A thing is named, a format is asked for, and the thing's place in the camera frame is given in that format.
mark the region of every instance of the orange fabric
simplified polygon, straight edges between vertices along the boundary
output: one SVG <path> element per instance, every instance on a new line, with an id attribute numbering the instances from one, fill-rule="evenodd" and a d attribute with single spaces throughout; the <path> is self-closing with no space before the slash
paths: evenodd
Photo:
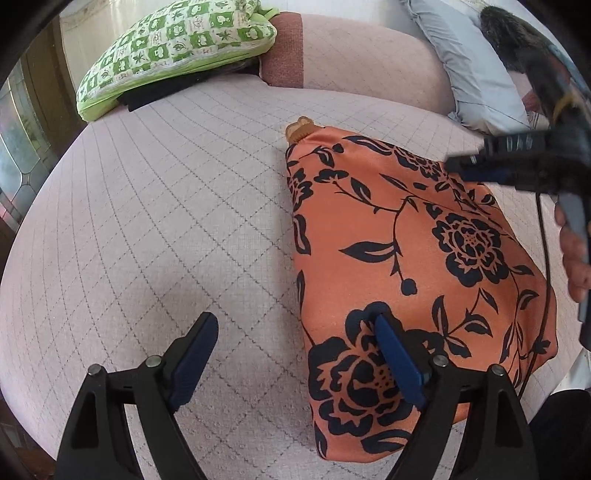
<path id="1" fill-rule="evenodd" d="M 500 363 L 515 385 L 534 348 L 536 368 L 556 354 L 554 295 L 535 341 L 545 279 L 487 187 L 331 127 L 286 158 L 321 457 L 377 460 L 404 446 L 418 419 L 376 346 L 371 313 L 384 304 L 430 352 L 459 367 Z"/>

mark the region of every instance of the black flower pattern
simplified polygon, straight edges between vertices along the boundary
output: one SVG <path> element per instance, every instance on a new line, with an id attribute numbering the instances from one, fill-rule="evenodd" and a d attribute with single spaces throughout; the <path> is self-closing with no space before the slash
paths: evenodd
<path id="1" fill-rule="evenodd" d="M 300 168 L 287 179 L 287 186 L 291 192 L 294 212 L 299 210 L 304 200 L 314 195 L 314 192 L 312 191 L 312 182 L 306 180 L 306 174 L 303 168 Z"/>
<path id="2" fill-rule="evenodd" d="M 342 180 L 349 176 L 349 173 L 344 170 L 331 170 L 330 168 L 324 168 L 318 172 L 318 175 L 314 177 L 316 183 L 331 183 L 335 180 Z"/>
<path id="3" fill-rule="evenodd" d="M 483 275 L 495 284 L 509 276 L 501 236 L 482 220 L 449 213 L 445 221 L 437 221 L 432 232 L 439 240 L 439 248 L 449 254 L 447 269 L 465 287 L 473 287 Z"/>
<path id="4" fill-rule="evenodd" d="M 443 176 L 439 162 L 418 157 L 401 148 L 396 148 L 395 152 L 398 163 L 400 163 L 402 167 L 410 168 L 413 171 L 420 171 L 423 177 L 433 181 L 439 181 L 439 178 Z"/>
<path id="5" fill-rule="evenodd" d="M 376 302 L 351 311 L 345 320 L 346 338 L 328 338 L 308 352 L 310 396 L 322 402 L 318 412 L 333 435 L 364 437 L 374 422 L 389 426 L 411 413 L 412 406 L 398 395 L 374 335 L 375 315 L 387 308 Z M 370 437 L 363 443 L 364 448 L 372 448 L 371 444 Z M 393 442 L 391 451 L 400 446 Z"/>

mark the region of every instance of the pillowcase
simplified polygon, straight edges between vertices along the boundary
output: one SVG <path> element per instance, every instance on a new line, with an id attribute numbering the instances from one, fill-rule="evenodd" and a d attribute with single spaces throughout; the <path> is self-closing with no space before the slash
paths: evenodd
<path id="1" fill-rule="evenodd" d="M 447 115 L 449 78 L 428 42 L 355 20 L 283 12 L 277 41 L 261 56 L 271 86 L 357 93 Z"/>
<path id="2" fill-rule="evenodd" d="M 456 100 L 456 111 L 449 117 L 486 134 L 529 129 L 509 74 L 470 18 L 441 0 L 402 1 L 449 75 Z"/>
<path id="3" fill-rule="evenodd" d="M 441 0 L 450 7 L 455 8 L 472 20 L 477 27 L 480 27 L 480 11 L 486 7 L 484 0 Z"/>
<path id="4" fill-rule="evenodd" d="M 556 299 L 491 191 L 439 162 L 341 129 L 287 151 L 295 273 L 319 455 L 372 462 L 402 448 L 418 413 L 374 336 L 390 309 L 459 367 L 500 363 L 518 385 L 557 352 Z M 458 409 L 456 421 L 465 419 Z"/>
<path id="5" fill-rule="evenodd" d="M 80 82 L 77 108 L 86 121 L 100 118 L 132 88 L 210 70 L 265 53 L 277 31 L 259 0 L 183 0 L 130 27 Z"/>

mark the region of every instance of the human hand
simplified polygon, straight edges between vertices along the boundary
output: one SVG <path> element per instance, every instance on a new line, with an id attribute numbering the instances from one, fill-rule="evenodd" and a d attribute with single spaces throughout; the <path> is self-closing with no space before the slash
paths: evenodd
<path id="1" fill-rule="evenodd" d="M 566 215 L 558 205 L 554 210 L 554 218 L 562 227 L 560 249 L 563 253 L 562 264 L 569 278 L 569 295 L 574 301 L 580 303 L 591 288 L 591 266 L 582 260 L 586 251 L 586 240 L 566 225 Z M 587 225 L 587 232 L 591 235 L 591 223 Z"/>

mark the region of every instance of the green pillow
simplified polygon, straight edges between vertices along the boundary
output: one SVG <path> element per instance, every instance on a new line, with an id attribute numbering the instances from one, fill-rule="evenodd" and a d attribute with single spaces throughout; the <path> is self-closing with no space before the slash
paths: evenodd
<path id="1" fill-rule="evenodd" d="M 261 55 L 275 43 L 260 0 L 184 0 L 143 18 L 103 53 L 86 73 L 76 97 L 90 122 L 114 108 L 117 97 L 147 83 L 210 70 Z"/>

